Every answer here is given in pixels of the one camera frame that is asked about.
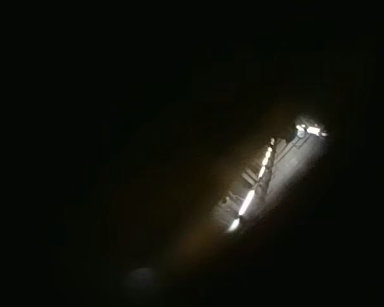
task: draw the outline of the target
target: light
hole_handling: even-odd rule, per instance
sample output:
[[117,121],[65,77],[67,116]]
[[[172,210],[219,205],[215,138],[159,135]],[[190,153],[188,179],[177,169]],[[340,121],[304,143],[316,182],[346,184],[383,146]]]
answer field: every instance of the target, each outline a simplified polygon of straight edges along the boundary
[[316,127],[309,127],[309,128],[307,128],[307,132],[308,133],[313,133],[313,134],[315,134],[315,135],[319,135],[319,133],[320,133],[320,128],[316,128]]
[[238,226],[239,226],[239,218],[237,219],[234,219],[232,224],[230,225],[229,229],[228,229],[228,232],[233,232]]
[[262,168],[260,169],[260,173],[259,173],[259,177],[257,177],[258,179],[263,176],[263,173],[264,173],[264,170],[266,169],[265,166],[262,166]]
[[241,210],[239,210],[240,216],[242,216],[246,212],[246,210],[249,207],[250,202],[252,201],[254,196],[255,196],[255,190],[250,190],[248,195],[246,196],[246,199],[244,200],[244,202],[242,204]]

